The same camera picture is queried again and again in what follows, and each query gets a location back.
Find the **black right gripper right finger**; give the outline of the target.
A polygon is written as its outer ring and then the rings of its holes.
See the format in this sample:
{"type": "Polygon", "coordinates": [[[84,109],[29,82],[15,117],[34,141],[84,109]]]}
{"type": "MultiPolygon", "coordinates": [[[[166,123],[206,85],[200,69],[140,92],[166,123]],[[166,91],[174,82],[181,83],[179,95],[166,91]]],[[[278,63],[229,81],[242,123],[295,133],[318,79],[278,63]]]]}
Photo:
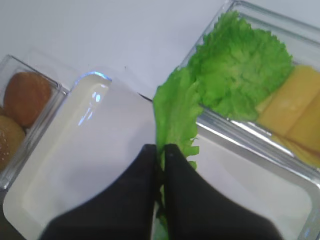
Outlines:
{"type": "Polygon", "coordinates": [[[175,144],[164,148],[164,199],[171,240],[281,240],[267,218],[204,180],[175,144]]]}

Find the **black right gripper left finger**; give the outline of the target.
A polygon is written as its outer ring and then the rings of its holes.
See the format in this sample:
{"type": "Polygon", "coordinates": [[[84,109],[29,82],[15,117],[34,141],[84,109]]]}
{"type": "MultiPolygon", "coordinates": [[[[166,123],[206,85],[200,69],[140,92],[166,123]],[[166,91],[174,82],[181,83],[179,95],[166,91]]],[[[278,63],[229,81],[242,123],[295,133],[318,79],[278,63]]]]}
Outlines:
{"type": "Polygon", "coordinates": [[[49,222],[42,240],[149,240],[157,194],[157,150],[145,144],[105,190],[49,222]]]}

